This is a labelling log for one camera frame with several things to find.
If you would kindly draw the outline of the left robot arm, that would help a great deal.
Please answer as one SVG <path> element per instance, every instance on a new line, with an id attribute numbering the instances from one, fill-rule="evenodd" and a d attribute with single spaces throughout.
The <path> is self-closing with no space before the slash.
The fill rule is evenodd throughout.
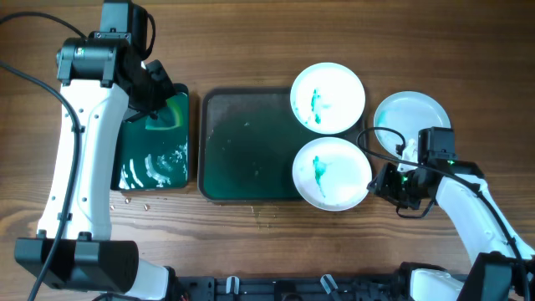
<path id="1" fill-rule="evenodd" d="M 163 66 L 150 61 L 155 21 L 130 1 L 107 1 L 99 29 L 76 33 L 58 51 L 53 95 L 63 106 L 53 183 L 33 238 L 16 262 L 42 285 L 95 291 L 99 298 L 166 300 L 170 268 L 140 258 L 132 241 L 111 239 L 110 186 L 121 125 L 154 116 L 175 95 Z"/>

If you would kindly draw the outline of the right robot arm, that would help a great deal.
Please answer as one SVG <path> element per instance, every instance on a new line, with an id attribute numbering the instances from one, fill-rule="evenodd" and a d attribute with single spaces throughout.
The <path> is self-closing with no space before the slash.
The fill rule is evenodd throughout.
<path id="1" fill-rule="evenodd" d="M 391 296 L 404 300 L 507 300 L 511 293 L 534 298 L 534 250 L 514 231 L 492 200 L 484 174 L 455 153 L 454 132 L 420 130 L 414 162 L 386 157 L 369 183 L 372 194 L 397 210 L 417 210 L 422 200 L 450 218 L 471 261 L 466 279 L 444 268 L 402 263 Z"/>

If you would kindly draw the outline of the white plate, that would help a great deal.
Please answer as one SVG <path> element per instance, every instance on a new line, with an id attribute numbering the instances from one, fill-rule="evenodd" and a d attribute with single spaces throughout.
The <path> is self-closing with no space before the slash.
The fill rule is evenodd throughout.
<path id="1" fill-rule="evenodd" d="M 372 180 L 369 160 L 356 145 L 322 137 L 304 145 L 293 160 L 293 184 L 309 204 L 329 212 L 359 205 Z"/>
<path id="2" fill-rule="evenodd" d="M 322 135 L 351 128 L 363 116 L 365 104 L 361 80 L 342 64 L 313 64 L 296 77 L 290 90 L 290 106 L 296 119 Z"/>
<path id="3" fill-rule="evenodd" d="M 402 91 L 388 96 L 374 114 L 373 127 L 399 132 L 405 141 L 417 141 L 418 133 L 430 127 L 451 128 L 451 121 L 442 106 L 426 94 Z"/>

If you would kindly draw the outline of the green yellow sponge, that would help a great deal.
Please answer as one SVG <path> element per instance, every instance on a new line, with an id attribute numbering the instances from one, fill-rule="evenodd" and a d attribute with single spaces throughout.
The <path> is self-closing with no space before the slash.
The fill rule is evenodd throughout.
<path id="1" fill-rule="evenodd" d="M 147 130 L 174 130 L 184 123 L 182 109 L 180 107 L 180 98 L 175 95 L 166 101 L 166 107 L 156 113 L 156 118 L 149 117 L 145 121 Z"/>

